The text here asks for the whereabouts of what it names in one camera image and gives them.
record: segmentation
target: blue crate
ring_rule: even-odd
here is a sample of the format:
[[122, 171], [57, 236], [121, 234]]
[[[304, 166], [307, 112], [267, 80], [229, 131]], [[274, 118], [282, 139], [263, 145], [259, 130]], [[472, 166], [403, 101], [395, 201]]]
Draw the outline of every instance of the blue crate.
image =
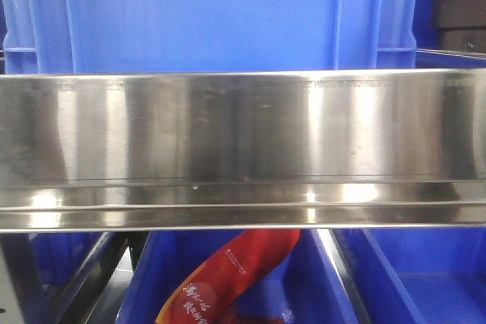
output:
[[[153, 324], [170, 294], [240, 231], [150, 233], [116, 324]], [[305, 324], [358, 324], [317, 231], [239, 299], [240, 314]]]
[[417, 0], [413, 33], [421, 49], [436, 49], [438, 30], [433, 25], [434, 0]]
[[99, 233], [31, 234], [41, 283], [67, 283], [98, 237]]
[[4, 0], [8, 73], [410, 68], [415, 0]]
[[375, 324], [484, 324], [486, 229], [340, 233]]

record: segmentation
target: blue bin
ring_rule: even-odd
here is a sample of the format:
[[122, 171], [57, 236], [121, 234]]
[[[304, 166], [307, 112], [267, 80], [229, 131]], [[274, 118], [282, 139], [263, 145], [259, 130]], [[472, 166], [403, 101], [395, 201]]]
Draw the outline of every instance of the blue bin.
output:
[[340, 232], [374, 324], [484, 324], [484, 228]]
[[67, 283], [98, 237], [99, 233], [31, 234], [41, 283]]
[[[150, 233], [116, 324], [153, 324], [170, 294], [239, 231]], [[236, 301], [238, 313], [305, 324], [358, 324], [317, 231]]]
[[439, 32], [433, 25], [434, 0], [417, 0], [413, 33], [421, 49], [436, 49]]
[[8, 73], [410, 68], [415, 0], [4, 0]]

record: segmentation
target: metal rail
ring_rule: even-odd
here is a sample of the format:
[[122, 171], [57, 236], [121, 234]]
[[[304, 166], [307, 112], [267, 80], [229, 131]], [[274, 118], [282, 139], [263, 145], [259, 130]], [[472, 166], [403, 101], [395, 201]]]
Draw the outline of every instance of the metal rail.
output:
[[486, 54], [419, 49], [417, 66], [421, 68], [486, 68]]
[[126, 248], [123, 233], [101, 234], [71, 280], [49, 303], [54, 322], [87, 322]]
[[0, 77], [0, 231], [486, 224], [486, 71]]

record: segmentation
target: red bag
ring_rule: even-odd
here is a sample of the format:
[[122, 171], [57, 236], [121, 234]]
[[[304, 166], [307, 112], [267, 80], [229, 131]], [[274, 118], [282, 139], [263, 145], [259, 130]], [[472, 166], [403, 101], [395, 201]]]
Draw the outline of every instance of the red bag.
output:
[[248, 230], [215, 252], [174, 291], [156, 324], [211, 324], [292, 251], [300, 229]]
[[259, 316], [241, 315], [237, 306], [231, 304], [227, 310], [213, 322], [213, 324], [285, 324], [283, 318], [262, 318]]

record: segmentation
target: stainless steel shelf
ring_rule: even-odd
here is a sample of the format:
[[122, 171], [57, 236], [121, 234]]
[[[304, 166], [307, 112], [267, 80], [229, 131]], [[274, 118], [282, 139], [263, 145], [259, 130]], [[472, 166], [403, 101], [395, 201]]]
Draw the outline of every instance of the stainless steel shelf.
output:
[[486, 71], [0, 77], [0, 231], [486, 225]]

